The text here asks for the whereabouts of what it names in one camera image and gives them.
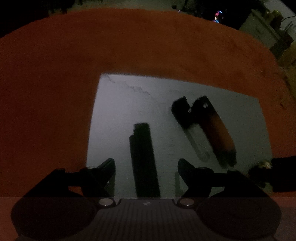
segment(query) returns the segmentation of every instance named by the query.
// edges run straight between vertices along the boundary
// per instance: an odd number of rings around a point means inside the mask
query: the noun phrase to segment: orange table
[[[0,39],[0,195],[20,197],[57,167],[85,166],[101,73],[166,77],[259,99],[274,157],[296,155],[296,103],[271,52],[229,27],[178,14],[92,9]],[[16,233],[1,198],[0,239]]]

